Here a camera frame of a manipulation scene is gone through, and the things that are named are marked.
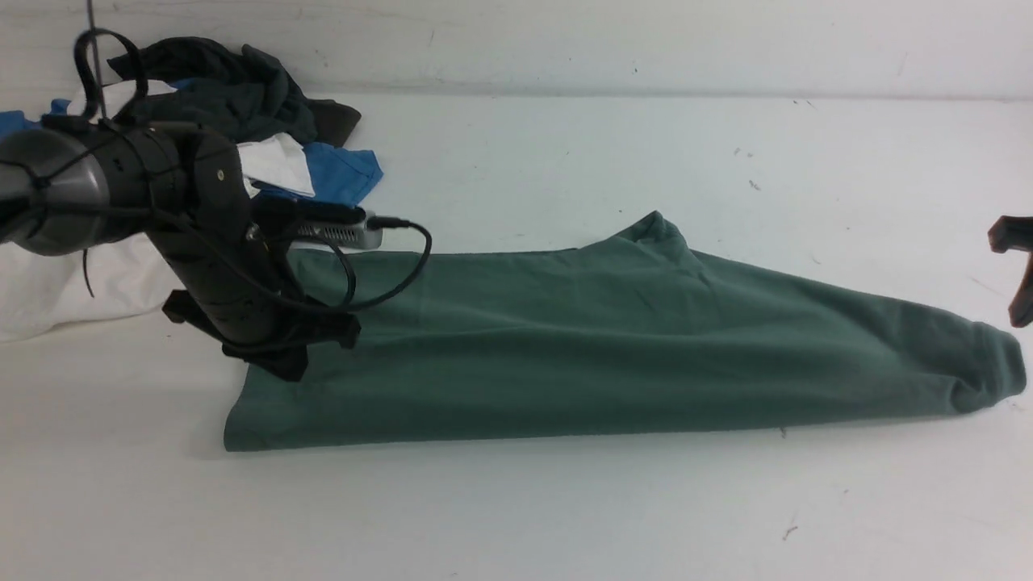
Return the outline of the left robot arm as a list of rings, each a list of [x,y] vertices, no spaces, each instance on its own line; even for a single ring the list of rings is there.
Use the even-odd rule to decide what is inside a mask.
[[[298,383],[307,347],[352,349],[358,318],[308,297],[278,203],[254,215],[233,142],[195,123],[54,118],[2,141],[2,241],[68,255],[144,234],[183,284],[162,311],[226,356]]]

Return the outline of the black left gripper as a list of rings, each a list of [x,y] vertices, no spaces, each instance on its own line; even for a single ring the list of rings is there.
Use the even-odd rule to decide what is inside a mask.
[[[358,318],[300,287],[287,243],[263,234],[242,184],[237,147],[193,123],[103,123],[97,158],[111,212],[139,227],[183,283],[163,312],[221,343],[225,356],[298,383],[307,347],[357,345]]]

